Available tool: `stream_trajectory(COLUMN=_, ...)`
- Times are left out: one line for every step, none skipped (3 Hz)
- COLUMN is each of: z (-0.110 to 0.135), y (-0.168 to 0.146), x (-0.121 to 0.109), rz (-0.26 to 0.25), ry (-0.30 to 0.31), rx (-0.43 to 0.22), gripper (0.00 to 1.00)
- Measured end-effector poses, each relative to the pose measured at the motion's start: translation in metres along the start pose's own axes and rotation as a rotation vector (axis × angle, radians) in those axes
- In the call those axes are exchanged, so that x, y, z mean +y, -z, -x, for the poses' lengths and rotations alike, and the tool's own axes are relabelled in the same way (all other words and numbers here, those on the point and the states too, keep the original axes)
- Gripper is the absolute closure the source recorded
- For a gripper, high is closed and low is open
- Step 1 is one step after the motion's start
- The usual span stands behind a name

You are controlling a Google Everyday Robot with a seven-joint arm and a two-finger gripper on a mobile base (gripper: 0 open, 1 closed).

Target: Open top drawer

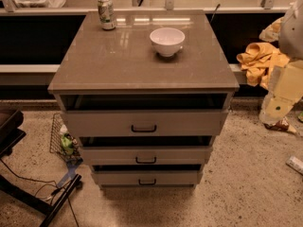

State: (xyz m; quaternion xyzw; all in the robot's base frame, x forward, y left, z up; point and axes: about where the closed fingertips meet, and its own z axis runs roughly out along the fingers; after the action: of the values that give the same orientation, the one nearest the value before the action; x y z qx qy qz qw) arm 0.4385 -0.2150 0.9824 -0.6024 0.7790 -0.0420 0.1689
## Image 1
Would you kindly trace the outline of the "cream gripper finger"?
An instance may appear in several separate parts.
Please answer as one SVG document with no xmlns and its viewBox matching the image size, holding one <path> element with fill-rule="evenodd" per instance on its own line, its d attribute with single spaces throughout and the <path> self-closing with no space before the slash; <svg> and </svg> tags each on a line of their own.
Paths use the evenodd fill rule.
<svg viewBox="0 0 303 227">
<path fill-rule="evenodd" d="M 275 124 L 282 120 L 300 98 L 284 98 L 268 94 L 261 105 L 259 120 L 264 124 Z"/>
</svg>

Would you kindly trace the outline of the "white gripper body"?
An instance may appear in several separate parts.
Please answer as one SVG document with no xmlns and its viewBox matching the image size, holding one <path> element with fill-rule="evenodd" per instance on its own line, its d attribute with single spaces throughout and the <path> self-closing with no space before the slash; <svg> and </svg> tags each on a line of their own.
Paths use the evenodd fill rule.
<svg viewBox="0 0 303 227">
<path fill-rule="evenodd" d="M 275 99 L 298 102 L 303 97 L 303 61 L 292 60 L 283 67 L 275 66 L 270 77 L 269 91 Z"/>
</svg>

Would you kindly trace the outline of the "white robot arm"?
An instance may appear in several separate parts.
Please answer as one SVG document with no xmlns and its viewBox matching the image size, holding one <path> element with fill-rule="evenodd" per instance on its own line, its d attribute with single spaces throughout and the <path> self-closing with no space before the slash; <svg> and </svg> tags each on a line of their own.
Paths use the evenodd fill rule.
<svg viewBox="0 0 303 227">
<path fill-rule="evenodd" d="M 259 119 L 275 124 L 283 119 L 303 97 L 303 0 L 295 1 L 283 16 L 278 44 L 289 57 L 283 66 L 275 66 L 263 100 Z"/>
</svg>

